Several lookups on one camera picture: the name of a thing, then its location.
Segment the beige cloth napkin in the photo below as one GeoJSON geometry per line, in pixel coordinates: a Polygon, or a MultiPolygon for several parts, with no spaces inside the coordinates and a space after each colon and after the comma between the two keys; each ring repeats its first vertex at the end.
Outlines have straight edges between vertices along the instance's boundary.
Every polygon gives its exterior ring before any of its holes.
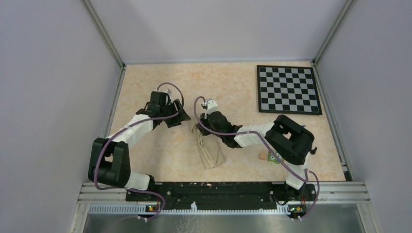
{"type": "Polygon", "coordinates": [[[194,124],[191,133],[196,140],[196,146],[200,155],[204,169],[212,169],[220,166],[226,161],[226,157],[223,154],[218,138],[214,135],[204,136],[194,124]]]}

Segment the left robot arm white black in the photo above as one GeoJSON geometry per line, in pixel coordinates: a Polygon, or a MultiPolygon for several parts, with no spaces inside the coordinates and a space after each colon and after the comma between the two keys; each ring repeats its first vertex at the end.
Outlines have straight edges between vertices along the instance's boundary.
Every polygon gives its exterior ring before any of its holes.
{"type": "Polygon", "coordinates": [[[161,123],[168,128],[189,121],[184,110],[184,98],[171,99],[171,92],[152,91],[145,107],[139,109],[132,119],[116,133],[106,138],[97,138],[92,144],[88,178],[96,186],[137,189],[143,200],[154,198],[156,188],[150,184],[151,176],[133,172],[130,165],[130,150],[147,133],[161,123]]]}

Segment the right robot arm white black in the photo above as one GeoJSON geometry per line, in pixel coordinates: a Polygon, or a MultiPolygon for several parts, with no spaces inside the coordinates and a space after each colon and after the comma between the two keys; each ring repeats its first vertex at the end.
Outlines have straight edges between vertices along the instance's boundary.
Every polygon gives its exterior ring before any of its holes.
{"type": "Polygon", "coordinates": [[[233,125],[219,111],[202,113],[197,120],[196,128],[202,135],[215,135],[229,148],[266,146],[287,170],[286,196],[298,200],[304,195],[303,185],[308,181],[307,157],[317,152],[313,146],[314,135],[304,126],[285,115],[279,115],[274,122],[264,125],[233,125]]]}

